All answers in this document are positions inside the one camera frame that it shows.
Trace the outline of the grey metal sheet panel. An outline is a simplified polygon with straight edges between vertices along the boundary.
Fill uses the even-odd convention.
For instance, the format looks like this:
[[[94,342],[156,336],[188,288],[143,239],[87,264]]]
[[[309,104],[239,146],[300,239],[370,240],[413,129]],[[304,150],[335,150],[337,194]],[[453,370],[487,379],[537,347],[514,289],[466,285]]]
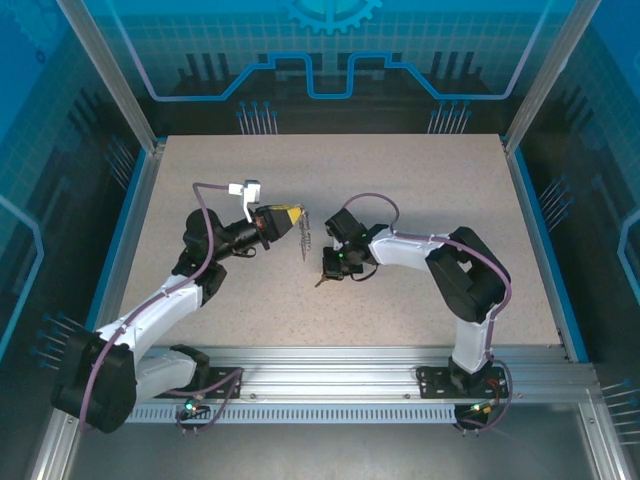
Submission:
[[[127,425],[83,437],[68,480],[596,480],[572,417],[444,425]]]

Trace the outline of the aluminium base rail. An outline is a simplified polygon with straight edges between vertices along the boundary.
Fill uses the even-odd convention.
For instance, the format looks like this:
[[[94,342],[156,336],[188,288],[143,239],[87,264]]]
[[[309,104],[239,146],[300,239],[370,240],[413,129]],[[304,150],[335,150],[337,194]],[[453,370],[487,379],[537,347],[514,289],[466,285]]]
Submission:
[[[445,366],[447,347],[206,347],[212,363],[243,369],[240,398],[254,403],[417,403],[416,370]],[[594,367],[572,363],[560,346],[496,349],[518,404],[603,399]]]

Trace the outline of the aluminium frame post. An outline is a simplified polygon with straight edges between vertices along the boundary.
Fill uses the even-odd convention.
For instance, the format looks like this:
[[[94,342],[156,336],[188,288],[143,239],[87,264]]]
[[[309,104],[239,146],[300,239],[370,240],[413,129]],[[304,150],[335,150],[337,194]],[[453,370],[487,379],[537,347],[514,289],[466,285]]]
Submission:
[[[507,130],[503,141],[507,157],[515,155],[601,2],[602,0],[576,0]]]
[[[159,155],[160,142],[83,0],[56,3],[141,147],[152,156]]]

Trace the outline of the aluminium side frame rail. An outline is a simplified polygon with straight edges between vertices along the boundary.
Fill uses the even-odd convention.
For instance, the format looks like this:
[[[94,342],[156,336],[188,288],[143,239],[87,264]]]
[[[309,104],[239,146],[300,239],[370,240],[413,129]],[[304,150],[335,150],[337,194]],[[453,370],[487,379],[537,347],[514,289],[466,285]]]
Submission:
[[[88,327],[102,326],[119,313],[166,141],[166,138],[160,139],[154,152],[142,151],[136,161],[85,321]],[[26,479],[65,480],[66,471],[73,463],[77,436],[78,420],[54,410]]]
[[[519,151],[508,153],[506,160],[561,344],[570,364],[592,368],[522,154]],[[578,408],[597,479],[632,480],[631,465],[624,456],[600,385],[596,383],[585,388],[584,394],[586,399],[578,403]]]

